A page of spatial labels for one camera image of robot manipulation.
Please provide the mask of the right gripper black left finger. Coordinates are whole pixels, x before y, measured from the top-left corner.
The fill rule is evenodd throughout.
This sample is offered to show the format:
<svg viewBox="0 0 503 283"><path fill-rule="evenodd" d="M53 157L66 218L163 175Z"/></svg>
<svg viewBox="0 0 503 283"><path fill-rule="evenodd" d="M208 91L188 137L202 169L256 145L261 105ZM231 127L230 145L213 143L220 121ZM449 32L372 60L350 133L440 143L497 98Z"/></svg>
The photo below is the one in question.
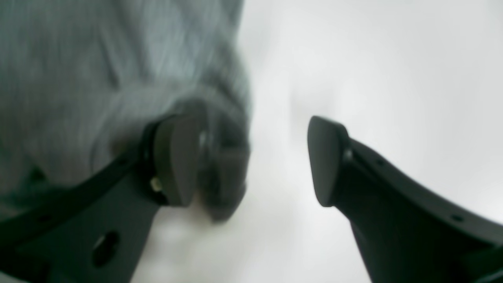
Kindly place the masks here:
<svg viewBox="0 0 503 283"><path fill-rule="evenodd" d="M29 283L128 283L162 206L196 190L200 124L175 115L83 184L1 223L1 272Z"/></svg>

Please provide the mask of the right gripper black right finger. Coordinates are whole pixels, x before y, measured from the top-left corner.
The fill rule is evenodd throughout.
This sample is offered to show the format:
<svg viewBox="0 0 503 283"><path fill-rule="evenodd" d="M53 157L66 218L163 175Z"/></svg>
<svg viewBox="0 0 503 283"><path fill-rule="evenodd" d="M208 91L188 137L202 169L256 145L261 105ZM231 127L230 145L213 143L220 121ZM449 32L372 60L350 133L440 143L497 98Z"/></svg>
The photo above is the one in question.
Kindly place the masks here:
<svg viewBox="0 0 503 283"><path fill-rule="evenodd" d="M313 116L308 153L319 204L350 222L373 283L501 283L503 228L420 185Z"/></svg>

